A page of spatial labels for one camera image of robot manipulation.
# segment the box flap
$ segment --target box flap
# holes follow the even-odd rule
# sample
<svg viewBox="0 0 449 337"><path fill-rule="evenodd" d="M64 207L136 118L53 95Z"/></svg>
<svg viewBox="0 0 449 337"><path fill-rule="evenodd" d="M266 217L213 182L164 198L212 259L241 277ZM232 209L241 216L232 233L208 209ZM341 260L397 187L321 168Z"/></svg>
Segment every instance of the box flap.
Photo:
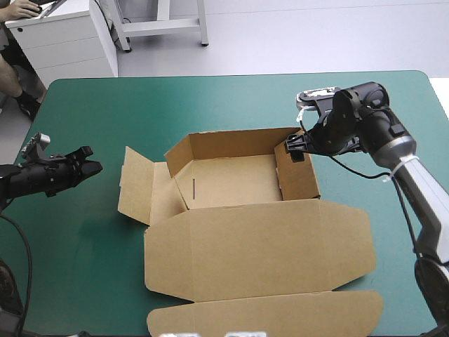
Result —
<svg viewBox="0 0 449 337"><path fill-rule="evenodd" d="M320 196L310 154L304 153L304 161L294 163L284 142L274 148L274 154L283 200L313 199Z"/></svg>
<svg viewBox="0 0 449 337"><path fill-rule="evenodd" d="M166 153L172 177L194 159L247 157L273 154L274 148L298 128L192 133Z"/></svg>
<svg viewBox="0 0 449 337"><path fill-rule="evenodd" d="M121 169L119 212L149 225L154 163L130 147Z"/></svg>
<svg viewBox="0 0 449 337"><path fill-rule="evenodd" d="M119 212L147 225L187 210L167 163L153 163L126 147Z"/></svg>
<svg viewBox="0 0 449 337"><path fill-rule="evenodd" d="M282 200L273 154L194 160L175 180L189 209Z"/></svg>
<svg viewBox="0 0 449 337"><path fill-rule="evenodd" d="M156 309L147 323L152 336L265 331L273 337L366 337L377 326L382 306L375 291L328 291Z"/></svg>
<svg viewBox="0 0 449 337"><path fill-rule="evenodd" d="M145 235L147 287L195 302L328 291L374 268L368 215L316 199L190 210Z"/></svg>
<svg viewBox="0 0 449 337"><path fill-rule="evenodd" d="M150 224L157 224L186 210L180 190L175 180L170 177L167 163L154 163Z"/></svg>

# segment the person's hand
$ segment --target person's hand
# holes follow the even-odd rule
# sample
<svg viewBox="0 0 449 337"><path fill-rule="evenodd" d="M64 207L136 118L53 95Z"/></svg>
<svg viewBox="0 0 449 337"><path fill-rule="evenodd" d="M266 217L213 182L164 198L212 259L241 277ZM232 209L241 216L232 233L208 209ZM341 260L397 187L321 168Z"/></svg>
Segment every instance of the person's hand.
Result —
<svg viewBox="0 0 449 337"><path fill-rule="evenodd" d="M39 6L29 0L15 0L5 8L7 20L39 16Z"/></svg>

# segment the white cabinet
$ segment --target white cabinet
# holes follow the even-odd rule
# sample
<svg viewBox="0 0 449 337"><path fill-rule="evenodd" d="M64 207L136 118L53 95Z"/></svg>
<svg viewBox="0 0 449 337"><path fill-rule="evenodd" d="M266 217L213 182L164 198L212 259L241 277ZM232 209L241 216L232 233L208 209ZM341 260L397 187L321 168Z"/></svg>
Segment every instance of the white cabinet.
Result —
<svg viewBox="0 0 449 337"><path fill-rule="evenodd" d="M56 79L118 75L116 49L93 0L67 0L47 18L6 26L46 87Z"/></svg>

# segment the cardboard flap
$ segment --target cardboard flap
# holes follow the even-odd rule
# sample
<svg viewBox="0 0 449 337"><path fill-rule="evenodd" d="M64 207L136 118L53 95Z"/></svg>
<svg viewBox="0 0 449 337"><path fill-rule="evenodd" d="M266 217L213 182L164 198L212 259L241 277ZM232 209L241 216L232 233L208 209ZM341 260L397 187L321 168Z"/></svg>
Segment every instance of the cardboard flap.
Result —
<svg viewBox="0 0 449 337"><path fill-rule="evenodd" d="M194 159L247 157L273 154L274 148L298 128L192 133L166 153L168 169L174 177Z"/></svg>
<svg viewBox="0 0 449 337"><path fill-rule="evenodd" d="M154 163L130 147L121 169L119 212L149 225Z"/></svg>
<svg viewBox="0 0 449 337"><path fill-rule="evenodd" d="M304 161L294 163L284 142L274 148L274 154L283 200L313 199L320 196L310 154L304 153Z"/></svg>
<svg viewBox="0 0 449 337"><path fill-rule="evenodd" d="M187 212L151 226L145 231L145 285L157 284L159 293L188 298L194 292L192 268L192 240L189 223L183 218ZM163 233L158 239L153 232Z"/></svg>
<svg viewBox="0 0 449 337"><path fill-rule="evenodd" d="M180 190L175 180L170 177L167 163L154 163L151 225L156 225L186 210Z"/></svg>
<svg viewBox="0 0 449 337"><path fill-rule="evenodd" d="M126 147L121 170L119 212L153 225L187 210L167 163L153 163Z"/></svg>
<svg viewBox="0 0 449 337"><path fill-rule="evenodd" d="M265 331L268 336L366 337L377 326L382 298L375 291L329 291L193 303L157 309L147 318L152 336Z"/></svg>
<svg viewBox="0 0 449 337"><path fill-rule="evenodd" d="M147 287L195 302L328 291L374 268L368 215L316 199L190 210L145 236Z"/></svg>

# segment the white floor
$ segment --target white floor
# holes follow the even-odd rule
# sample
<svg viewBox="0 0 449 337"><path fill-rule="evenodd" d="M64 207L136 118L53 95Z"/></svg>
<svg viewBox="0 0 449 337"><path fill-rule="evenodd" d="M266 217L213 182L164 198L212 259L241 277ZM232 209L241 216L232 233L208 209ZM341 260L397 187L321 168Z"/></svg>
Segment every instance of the white floor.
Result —
<svg viewBox="0 0 449 337"><path fill-rule="evenodd" d="M121 0L132 21L155 1ZM421 70L449 112L449 0L205 0L210 46L197 33L133 39L123 77ZM196 12L172 0L171 15ZM0 114L0 164L15 159L29 123L13 102Z"/></svg>

